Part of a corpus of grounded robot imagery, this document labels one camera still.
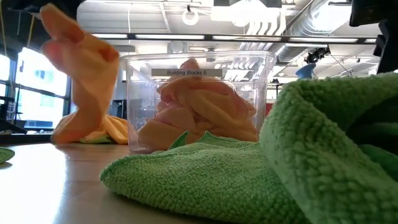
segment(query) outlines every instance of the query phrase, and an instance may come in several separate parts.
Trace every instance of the clear plastic container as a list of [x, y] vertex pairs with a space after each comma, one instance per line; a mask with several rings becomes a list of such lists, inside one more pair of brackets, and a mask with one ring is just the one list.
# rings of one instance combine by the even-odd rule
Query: clear plastic container
[[139, 148], [136, 131], [139, 131], [156, 114], [160, 101], [158, 87], [170, 82], [167, 70], [179, 69], [181, 64], [194, 58], [201, 70], [208, 69], [220, 82], [252, 104], [257, 113], [254, 127], [259, 130], [264, 121], [267, 76], [276, 59], [265, 51], [198, 52], [185, 54], [126, 55], [121, 57], [121, 68], [127, 76], [127, 120], [129, 122], [129, 146]]

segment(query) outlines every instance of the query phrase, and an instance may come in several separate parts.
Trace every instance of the yellow cloth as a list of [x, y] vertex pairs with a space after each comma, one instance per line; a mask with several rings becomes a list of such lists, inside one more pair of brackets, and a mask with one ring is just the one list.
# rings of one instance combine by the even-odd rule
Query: yellow cloth
[[[63, 117], [60, 124], [68, 121], [72, 117], [73, 114]], [[110, 136], [118, 144], [128, 144], [127, 121], [115, 116], [106, 115], [101, 126], [80, 139], [80, 142], [92, 142], [103, 136]]]
[[69, 143], [108, 133], [116, 142], [126, 144], [127, 121], [106, 116], [118, 74], [118, 52], [82, 31], [53, 4], [40, 9], [40, 18], [52, 38], [43, 45], [43, 53], [72, 78], [73, 101], [78, 107], [55, 128], [53, 142]]

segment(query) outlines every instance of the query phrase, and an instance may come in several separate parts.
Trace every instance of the tabletop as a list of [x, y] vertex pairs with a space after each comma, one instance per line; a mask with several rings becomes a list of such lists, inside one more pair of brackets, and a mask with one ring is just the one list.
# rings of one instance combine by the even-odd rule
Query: tabletop
[[211, 223], [156, 210], [110, 192], [99, 180], [127, 146], [29, 144], [0, 164], [1, 223]]

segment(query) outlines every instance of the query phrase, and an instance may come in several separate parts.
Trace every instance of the label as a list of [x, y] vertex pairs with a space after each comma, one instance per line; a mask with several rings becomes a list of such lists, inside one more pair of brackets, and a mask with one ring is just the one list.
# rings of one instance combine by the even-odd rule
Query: label
[[222, 77], [222, 69], [163, 69], [154, 68], [152, 69], [153, 77], [184, 77], [184, 76], [196, 76], [196, 77]]

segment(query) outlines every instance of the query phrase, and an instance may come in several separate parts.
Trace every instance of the crumpled cloth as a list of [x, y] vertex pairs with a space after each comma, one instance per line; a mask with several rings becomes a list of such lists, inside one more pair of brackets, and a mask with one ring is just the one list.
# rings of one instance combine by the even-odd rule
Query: crumpled cloth
[[[199, 69], [195, 59], [181, 69]], [[138, 143], [152, 151], [167, 150], [185, 131], [187, 142], [205, 131], [242, 141], [258, 141], [252, 118], [256, 109], [225, 82], [211, 77], [172, 77], [157, 89], [161, 101], [154, 119], [138, 130]]]
[[58, 70], [72, 78], [72, 100], [78, 107], [54, 129], [52, 141], [79, 141], [106, 126], [119, 54], [108, 43], [81, 30], [76, 21], [53, 4], [40, 9], [40, 18], [52, 38], [43, 45], [43, 53]]

